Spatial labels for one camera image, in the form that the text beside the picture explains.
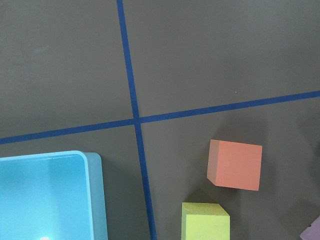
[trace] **purple object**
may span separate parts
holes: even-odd
[[[302,240],[320,240],[320,216],[300,234]]]

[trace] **blue tape line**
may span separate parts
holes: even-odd
[[[50,138],[50,137],[57,137],[57,136],[69,135],[69,134],[79,134],[79,133],[91,132],[96,130],[112,129],[112,128],[129,126],[133,124],[134,124],[133,119],[126,119],[126,120],[119,120],[119,121],[97,123],[92,125],[57,129],[57,130],[51,130],[51,131],[36,132],[36,133],[30,133],[25,135],[9,136],[9,137],[0,138],[0,145],[18,143],[18,142],[24,142],[24,141],[36,140],[36,139],[44,139],[44,138]]]
[[[123,46],[123,52],[124,52],[126,75],[128,77],[128,83],[129,83],[132,114],[133,114],[133,119],[138,120],[140,116],[139,116],[138,100],[137,100],[137,94],[136,94],[134,71],[133,71],[132,62],[131,62],[124,5],[122,0],[117,0],[116,4],[118,7],[118,16],[119,16],[122,46]]]
[[[123,46],[126,74],[128,77],[132,114],[134,119],[135,137],[136,137],[136,143],[138,148],[140,170],[141,170],[141,177],[142,177],[142,186],[143,186],[143,192],[144,192],[144,200],[145,200],[145,206],[146,206],[146,214],[148,218],[150,238],[151,240],[157,240],[157,232],[156,232],[154,210],[152,207],[152,199],[151,199],[151,192],[150,192],[150,186],[149,186],[149,177],[148,177],[148,171],[147,171],[144,140],[142,136],[134,72],[133,72],[131,56],[130,56],[130,47],[129,47],[129,40],[128,40],[128,34],[127,34],[124,4],[122,0],[117,0],[116,4],[118,8],[122,46]]]
[[[152,115],[152,116],[144,116],[140,118],[140,122],[144,124],[144,123],[158,122],[158,121],[169,120],[169,119],[178,119],[178,118],[184,118],[184,117],[190,117],[190,116],[196,116],[196,115],[212,114],[212,113],[218,113],[218,112],[224,112],[224,111],[230,111],[230,110],[236,110],[236,109],[252,108],[257,106],[285,103],[285,102],[291,102],[291,101],[302,100],[302,99],[311,99],[311,98],[317,98],[317,97],[320,97],[320,91],[312,91],[312,92],[305,92],[305,93],[299,93],[299,94],[293,94],[293,95],[264,98],[259,100],[237,102],[237,103],[231,103],[226,105],[203,107],[203,108],[198,108],[193,110],[176,111],[176,112],[164,113],[164,114],[158,114],[158,115]]]

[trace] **orange foam cube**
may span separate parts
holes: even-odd
[[[211,140],[207,178],[216,186],[259,190],[262,146]]]

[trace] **cube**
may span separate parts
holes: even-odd
[[[230,216],[216,203],[182,203],[181,240],[230,240]]]
[[[300,234],[302,240],[320,239],[320,216]]]
[[[262,146],[211,140],[207,178],[216,186],[259,190]]]

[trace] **gray floor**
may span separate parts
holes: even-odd
[[[320,90],[316,1],[124,1],[140,115]],[[0,138],[132,118],[115,0],[0,0]],[[232,240],[298,240],[320,215],[320,99],[142,125],[159,240],[181,202],[220,203]],[[210,139],[263,145],[260,190],[206,179]],[[133,126],[0,145],[102,156],[111,240],[149,239]]]

